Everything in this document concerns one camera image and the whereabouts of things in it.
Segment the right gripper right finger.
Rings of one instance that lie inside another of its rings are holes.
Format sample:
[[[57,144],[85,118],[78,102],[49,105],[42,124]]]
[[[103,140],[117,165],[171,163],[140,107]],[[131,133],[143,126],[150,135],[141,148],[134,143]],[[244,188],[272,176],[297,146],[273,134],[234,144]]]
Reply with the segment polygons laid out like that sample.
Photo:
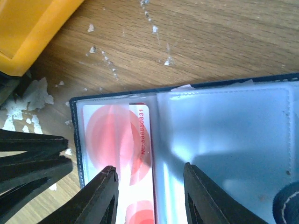
[[[264,224],[196,165],[184,166],[185,209],[189,224]]]

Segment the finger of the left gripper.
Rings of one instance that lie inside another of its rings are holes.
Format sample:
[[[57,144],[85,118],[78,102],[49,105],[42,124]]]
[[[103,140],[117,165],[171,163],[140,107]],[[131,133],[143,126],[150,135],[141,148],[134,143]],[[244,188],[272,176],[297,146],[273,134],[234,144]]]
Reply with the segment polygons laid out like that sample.
[[[53,158],[67,148],[68,140],[62,136],[0,131],[0,151],[20,152],[1,157],[1,166]]]
[[[70,158],[28,161],[0,168],[0,220],[8,221],[37,195],[68,175]]]

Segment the navy blue card holder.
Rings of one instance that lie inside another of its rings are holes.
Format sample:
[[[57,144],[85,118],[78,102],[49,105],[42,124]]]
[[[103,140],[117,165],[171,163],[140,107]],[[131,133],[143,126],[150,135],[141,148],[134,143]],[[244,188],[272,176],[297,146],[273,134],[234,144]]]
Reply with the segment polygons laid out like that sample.
[[[188,223],[187,162],[266,224],[298,223],[298,73],[72,98],[81,187],[83,106],[126,103],[149,108],[155,224]]]

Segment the red circle white card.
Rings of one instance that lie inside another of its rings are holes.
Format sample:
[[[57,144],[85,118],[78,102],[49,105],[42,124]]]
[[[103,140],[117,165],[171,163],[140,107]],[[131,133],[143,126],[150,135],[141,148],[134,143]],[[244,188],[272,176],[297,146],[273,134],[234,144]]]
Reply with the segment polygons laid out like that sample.
[[[84,105],[82,117],[84,184],[114,166],[119,178],[116,223],[155,223],[148,106]]]

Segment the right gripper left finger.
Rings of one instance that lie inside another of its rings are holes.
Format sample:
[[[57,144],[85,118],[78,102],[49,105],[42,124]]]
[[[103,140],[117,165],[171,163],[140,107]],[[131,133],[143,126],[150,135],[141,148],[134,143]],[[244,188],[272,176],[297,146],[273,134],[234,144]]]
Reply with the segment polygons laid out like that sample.
[[[71,200],[48,215],[41,224],[114,224],[119,180],[116,168],[106,166]]]

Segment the black bin with red cards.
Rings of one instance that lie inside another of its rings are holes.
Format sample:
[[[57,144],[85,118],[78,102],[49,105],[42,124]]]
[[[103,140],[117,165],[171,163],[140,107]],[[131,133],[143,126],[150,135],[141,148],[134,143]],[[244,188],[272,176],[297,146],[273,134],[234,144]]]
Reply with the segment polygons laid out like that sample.
[[[21,77],[13,77],[0,72],[0,105],[2,106],[10,97],[14,99],[22,97],[32,81],[30,70]]]

